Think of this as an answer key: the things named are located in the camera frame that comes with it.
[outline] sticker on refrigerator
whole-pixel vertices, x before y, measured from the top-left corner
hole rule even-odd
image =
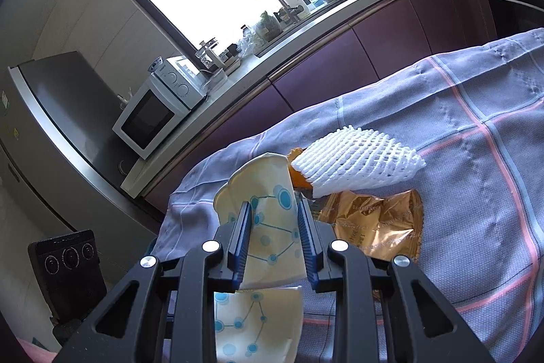
[[[2,90],[2,103],[4,104],[4,108],[7,111],[7,106],[9,105],[9,100],[7,100],[7,96],[5,95],[4,90]]]

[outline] cabinet handle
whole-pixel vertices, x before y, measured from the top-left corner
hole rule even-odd
[[[524,5],[526,7],[529,7],[530,9],[535,9],[535,10],[538,10],[538,11],[542,11],[542,13],[544,13],[544,9],[541,9],[540,7],[537,7],[536,5],[532,5],[531,3],[521,2],[521,1],[518,1],[518,0],[501,0],[501,1],[518,3],[520,5]]]
[[[10,173],[12,173],[15,180],[17,180],[19,183],[21,183],[21,179],[19,178],[19,176],[17,175],[17,173],[15,172],[15,170],[13,169],[13,167],[10,164],[7,164],[7,169],[9,170]]]

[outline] refrigerator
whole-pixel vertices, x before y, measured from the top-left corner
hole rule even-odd
[[[0,74],[0,177],[45,237],[91,229],[112,283],[158,234],[153,210],[121,189],[138,156],[113,132],[116,95],[78,52]]]

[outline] sink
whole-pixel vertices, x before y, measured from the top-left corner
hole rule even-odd
[[[292,25],[290,28],[285,29],[284,32],[281,33],[281,35],[279,35],[277,38],[269,42],[268,45],[263,47],[261,51],[259,51],[256,54],[256,56],[262,57],[263,55],[268,53],[271,49],[273,49],[276,45],[282,43],[289,36],[292,36],[294,33],[296,33],[298,30],[300,30],[302,27],[308,24],[308,22],[311,22],[312,20],[317,19],[318,17],[322,16],[323,14],[327,13],[331,9],[337,7],[338,5],[346,1],[347,0],[334,0],[333,2],[327,3],[326,5],[313,11],[312,14],[310,14],[308,17],[305,17],[303,20],[301,20],[297,24]]]

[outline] blue gripper pad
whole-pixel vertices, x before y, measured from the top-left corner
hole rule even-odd
[[[240,208],[240,214],[235,222],[228,245],[227,266],[232,271],[232,286],[235,290],[240,287],[242,280],[244,280],[252,219],[251,205],[244,202]]]
[[[319,253],[321,252],[321,254],[323,254],[323,251],[320,244],[318,244],[318,247],[316,248],[315,242],[319,242],[316,233],[316,224],[310,213],[308,203],[304,198],[298,204],[297,220],[299,224],[300,242],[303,247],[304,264],[306,265],[306,276],[308,277],[312,289],[315,290],[319,282],[317,274],[319,271],[319,262],[321,262],[321,267],[323,267],[323,256],[321,257],[321,260],[319,260]]]

